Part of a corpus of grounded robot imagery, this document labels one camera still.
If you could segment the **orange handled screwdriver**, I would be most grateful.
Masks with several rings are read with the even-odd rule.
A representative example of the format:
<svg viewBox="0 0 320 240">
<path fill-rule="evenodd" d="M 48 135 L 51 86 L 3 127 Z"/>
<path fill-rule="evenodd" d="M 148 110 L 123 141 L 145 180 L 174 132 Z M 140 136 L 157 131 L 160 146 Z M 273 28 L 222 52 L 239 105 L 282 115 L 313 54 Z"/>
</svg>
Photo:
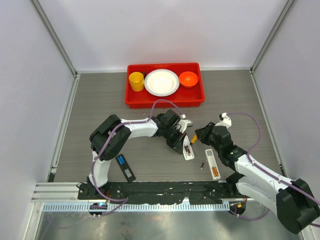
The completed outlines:
<svg viewBox="0 0 320 240">
<path fill-rule="evenodd" d="M 196 142 L 197 139 L 198 139 L 198 137 L 197 137 L 197 135 L 195 134 L 195 135 L 193 136 L 193 138 L 191 139 L 191 141 L 190 141 L 190 145 L 193 145 L 193 144 Z"/>
</svg>

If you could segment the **white remote control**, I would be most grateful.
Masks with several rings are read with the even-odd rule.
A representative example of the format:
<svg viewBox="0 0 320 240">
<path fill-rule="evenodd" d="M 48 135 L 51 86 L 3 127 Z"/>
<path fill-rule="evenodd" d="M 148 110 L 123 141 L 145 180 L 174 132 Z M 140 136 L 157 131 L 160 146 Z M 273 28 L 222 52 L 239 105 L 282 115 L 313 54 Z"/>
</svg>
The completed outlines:
<svg viewBox="0 0 320 240">
<path fill-rule="evenodd" d="M 188 136 L 186 135 L 183 139 L 183 143 L 182 143 L 182 154 L 184 157 L 185 161 L 190 161 L 193 160 L 195 158 L 192 146 L 191 146 L 191 142 L 188 138 Z"/>
</svg>

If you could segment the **black remote blue batteries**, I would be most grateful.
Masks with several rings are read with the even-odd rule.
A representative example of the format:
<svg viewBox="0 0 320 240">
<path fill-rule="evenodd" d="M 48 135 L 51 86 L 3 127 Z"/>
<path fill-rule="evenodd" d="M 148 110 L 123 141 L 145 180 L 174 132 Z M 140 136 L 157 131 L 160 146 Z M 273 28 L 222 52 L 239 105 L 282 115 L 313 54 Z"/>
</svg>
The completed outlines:
<svg viewBox="0 0 320 240">
<path fill-rule="evenodd" d="M 122 156 L 124 158 L 125 164 L 120 164 L 118 162 L 118 156 Z M 127 160 L 126 160 L 126 158 L 124 157 L 123 154 L 120 154 L 118 156 L 116 156 L 115 159 L 116 159 L 116 161 L 117 161 L 117 163 L 118 163 L 118 165 L 119 165 L 124 177 L 126 178 L 128 183 L 132 183 L 133 181 L 136 180 L 136 177 L 135 177 L 132 169 L 130 168 L 130 166 L 129 166 L 129 164 L 128 164 L 128 162 L 127 162 Z"/>
</svg>

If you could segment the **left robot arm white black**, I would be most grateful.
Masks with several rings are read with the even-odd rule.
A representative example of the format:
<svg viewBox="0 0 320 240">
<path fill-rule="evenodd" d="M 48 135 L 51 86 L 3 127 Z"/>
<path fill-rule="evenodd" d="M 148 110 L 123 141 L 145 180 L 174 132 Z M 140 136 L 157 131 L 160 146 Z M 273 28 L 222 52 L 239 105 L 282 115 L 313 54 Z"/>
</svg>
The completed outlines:
<svg viewBox="0 0 320 240">
<path fill-rule="evenodd" d="M 139 120 L 110 115 L 89 137 L 92 166 L 87 177 L 87 193 L 97 200 L 106 195 L 111 160 L 119 155 L 129 139 L 163 137 L 166 145 L 186 161 L 193 160 L 195 155 L 186 132 L 192 125 L 184 114 L 178 115 L 171 109 Z"/>
</svg>

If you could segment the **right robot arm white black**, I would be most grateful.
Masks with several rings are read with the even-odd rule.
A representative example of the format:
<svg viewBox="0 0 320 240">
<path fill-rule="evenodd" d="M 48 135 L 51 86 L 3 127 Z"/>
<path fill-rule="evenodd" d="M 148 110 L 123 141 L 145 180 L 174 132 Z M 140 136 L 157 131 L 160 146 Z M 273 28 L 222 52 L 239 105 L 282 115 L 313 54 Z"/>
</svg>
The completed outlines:
<svg viewBox="0 0 320 240">
<path fill-rule="evenodd" d="M 302 179 L 282 176 L 235 145 L 226 126 L 210 122 L 195 130 L 197 139 L 212 147 L 223 165 L 234 173 L 227 178 L 226 193 L 244 195 L 273 212 L 289 232 L 300 233 L 320 217 L 320 202 Z"/>
</svg>

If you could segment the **white remote orange batteries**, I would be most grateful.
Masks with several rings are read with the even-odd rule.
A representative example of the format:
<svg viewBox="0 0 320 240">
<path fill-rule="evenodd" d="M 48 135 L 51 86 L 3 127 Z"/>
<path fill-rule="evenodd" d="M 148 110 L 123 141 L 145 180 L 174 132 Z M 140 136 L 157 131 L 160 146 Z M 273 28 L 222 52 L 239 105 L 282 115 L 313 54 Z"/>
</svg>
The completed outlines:
<svg viewBox="0 0 320 240">
<path fill-rule="evenodd" d="M 209 167 L 209 171 L 210 171 L 212 179 L 213 180 L 220 180 L 221 179 L 221 175 L 220 175 L 220 172 L 219 172 L 219 169 L 218 169 L 218 165 L 217 165 L 213 150 L 212 149 L 206 149 L 205 150 L 205 156 L 206 156 L 206 159 L 207 159 L 207 163 L 208 163 L 208 167 Z M 212 168 L 213 167 L 217 168 L 218 173 L 219 173 L 218 177 L 214 177 L 213 176 L 213 172 L 212 172 Z"/>
</svg>

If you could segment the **white paper plate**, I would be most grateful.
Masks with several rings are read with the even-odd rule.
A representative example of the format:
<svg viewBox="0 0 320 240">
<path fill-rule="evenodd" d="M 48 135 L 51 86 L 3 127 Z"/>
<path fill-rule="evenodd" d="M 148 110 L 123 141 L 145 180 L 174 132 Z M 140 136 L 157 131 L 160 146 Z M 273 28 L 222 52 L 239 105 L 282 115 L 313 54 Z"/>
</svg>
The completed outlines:
<svg viewBox="0 0 320 240">
<path fill-rule="evenodd" d="M 178 90 L 179 86 L 179 77 L 168 69 L 153 70 L 144 79 L 144 88 L 156 97 L 170 96 Z"/>
</svg>

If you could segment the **orange AAA battery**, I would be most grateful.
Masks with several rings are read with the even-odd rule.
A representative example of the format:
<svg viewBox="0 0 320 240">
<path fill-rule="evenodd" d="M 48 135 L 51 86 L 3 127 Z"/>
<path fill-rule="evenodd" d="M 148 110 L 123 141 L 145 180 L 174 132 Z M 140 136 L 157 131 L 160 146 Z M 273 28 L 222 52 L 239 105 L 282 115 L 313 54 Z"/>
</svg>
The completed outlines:
<svg viewBox="0 0 320 240">
<path fill-rule="evenodd" d="M 217 178 L 219 176 L 219 171 L 216 167 L 212 168 L 212 173 L 215 178 Z"/>
</svg>

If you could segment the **red plastic tray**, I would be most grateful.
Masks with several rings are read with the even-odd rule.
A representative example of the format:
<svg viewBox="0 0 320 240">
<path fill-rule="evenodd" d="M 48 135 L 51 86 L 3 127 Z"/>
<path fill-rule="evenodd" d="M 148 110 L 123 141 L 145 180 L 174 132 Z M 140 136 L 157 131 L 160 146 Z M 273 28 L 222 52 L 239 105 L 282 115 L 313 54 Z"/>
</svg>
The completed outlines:
<svg viewBox="0 0 320 240">
<path fill-rule="evenodd" d="M 145 76 L 144 87 L 134 91 L 130 84 L 132 73 Z M 180 83 L 179 76 L 185 72 L 194 73 L 197 82 L 190 87 Z M 206 99 L 197 62 L 131 64 L 127 67 L 124 102 L 131 109 L 149 109 L 158 99 L 169 100 L 179 107 L 199 107 Z"/>
</svg>

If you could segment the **orange plastic bowl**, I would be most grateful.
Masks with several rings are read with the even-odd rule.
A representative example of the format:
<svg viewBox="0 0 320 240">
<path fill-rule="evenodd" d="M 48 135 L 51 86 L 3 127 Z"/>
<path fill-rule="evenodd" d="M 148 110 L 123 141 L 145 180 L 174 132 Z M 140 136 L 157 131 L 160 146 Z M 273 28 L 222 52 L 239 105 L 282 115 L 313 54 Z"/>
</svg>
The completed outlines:
<svg viewBox="0 0 320 240">
<path fill-rule="evenodd" d="M 198 76 L 191 71 L 182 72 L 179 75 L 179 82 L 183 87 L 192 88 L 198 83 Z"/>
</svg>

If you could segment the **yellow plastic cup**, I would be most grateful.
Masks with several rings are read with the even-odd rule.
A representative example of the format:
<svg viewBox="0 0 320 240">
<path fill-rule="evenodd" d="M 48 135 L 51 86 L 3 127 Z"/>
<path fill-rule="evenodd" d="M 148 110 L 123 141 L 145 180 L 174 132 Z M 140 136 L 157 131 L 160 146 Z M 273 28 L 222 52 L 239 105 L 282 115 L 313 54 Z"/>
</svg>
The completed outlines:
<svg viewBox="0 0 320 240">
<path fill-rule="evenodd" d="M 128 77 L 129 84 L 134 92 L 140 92 L 144 89 L 144 74 L 141 72 L 133 72 Z"/>
</svg>

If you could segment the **blue AAA battery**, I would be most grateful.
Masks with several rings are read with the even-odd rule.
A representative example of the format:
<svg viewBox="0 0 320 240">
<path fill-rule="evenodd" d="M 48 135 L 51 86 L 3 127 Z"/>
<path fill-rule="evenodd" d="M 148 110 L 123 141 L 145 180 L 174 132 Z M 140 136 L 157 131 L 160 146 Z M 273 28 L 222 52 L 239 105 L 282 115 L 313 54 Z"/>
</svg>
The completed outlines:
<svg viewBox="0 0 320 240">
<path fill-rule="evenodd" d="M 121 165 L 124 165 L 126 163 L 125 159 L 121 155 L 117 157 L 117 160 Z"/>
</svg>

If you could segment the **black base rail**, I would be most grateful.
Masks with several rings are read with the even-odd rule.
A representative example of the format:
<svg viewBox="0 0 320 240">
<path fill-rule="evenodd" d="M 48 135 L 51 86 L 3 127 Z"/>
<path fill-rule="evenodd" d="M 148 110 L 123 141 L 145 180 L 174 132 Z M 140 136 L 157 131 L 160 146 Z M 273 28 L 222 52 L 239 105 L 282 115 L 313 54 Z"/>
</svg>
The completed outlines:
<svg viewBox="0 0 320 240">
<path fill-rule="evenodd" d="M 227 182 L 163 181 L 163 182 L 107 182 L 97 191 L 92 183 L 79 182 L 79 200 L 106 200 L 130 205 L 173 205 L 188 198 L 192 205 L 219 204 L 223 199 L 248 199 Z"/>
</svg>

